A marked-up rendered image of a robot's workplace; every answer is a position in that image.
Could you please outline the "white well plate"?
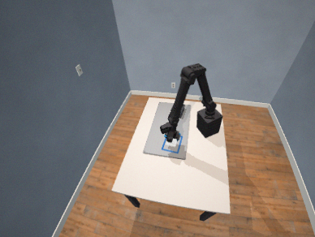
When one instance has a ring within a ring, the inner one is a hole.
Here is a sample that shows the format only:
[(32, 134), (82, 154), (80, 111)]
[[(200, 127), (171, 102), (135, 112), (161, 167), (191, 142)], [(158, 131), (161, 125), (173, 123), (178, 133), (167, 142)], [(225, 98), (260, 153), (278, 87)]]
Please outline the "white well plate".
[(176, 143), (177, 143), (177, 140), (176, 140), (176, 139), (173, 139), (173, 140), (172, 140), (172, 143), (168, 143), (168, 142), (166, 142), (166, 145), (169, 145), (169, 146), (175, 147), (175, 146), (176, 146)]

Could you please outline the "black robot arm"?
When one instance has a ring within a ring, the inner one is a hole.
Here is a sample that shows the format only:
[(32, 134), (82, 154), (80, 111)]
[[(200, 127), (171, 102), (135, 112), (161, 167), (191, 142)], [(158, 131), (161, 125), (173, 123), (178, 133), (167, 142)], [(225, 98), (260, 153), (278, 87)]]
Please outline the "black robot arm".
[(215, 118), (215, 108), (217, 104), (213, 101), (210, 95), (209, 85), (205, 76), (205, 72), (206, 68), (199, 63), (183, 67), (180, 74), (181, 82), (179, 90), (177, 92), (173, 108), (168, 116), (169, 122), (161, 125), (160, 127), (162, 134), (167, 133), (166, 141), (168, 141), (169, 143), (171, 143), (173, 138), (176, 137), (176, 127), (178, 126), (180, 111), (183, 107), (183, 103), (188, 94), (190, 85), (193, 85), (196, 79), (202, 94), (201, 103), (203, 104), (203, 106), (205, 106), (205, 119)]

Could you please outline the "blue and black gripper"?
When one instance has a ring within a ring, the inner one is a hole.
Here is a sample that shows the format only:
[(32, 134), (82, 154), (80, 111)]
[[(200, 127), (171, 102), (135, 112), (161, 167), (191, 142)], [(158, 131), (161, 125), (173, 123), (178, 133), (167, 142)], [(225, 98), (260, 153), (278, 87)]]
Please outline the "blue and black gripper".
[[(176, 137), (174, 137), (173, 139), (177, 139), (177, 141), (178, 141), (179, 138), (180, 138), (180, 135), (181, 135), (181, 134), (179, 133), (179, 131), (177, 131), (177, 132), (176, 132)], [(167, 133), (165, 133), (164, 137), (167, 138)]]

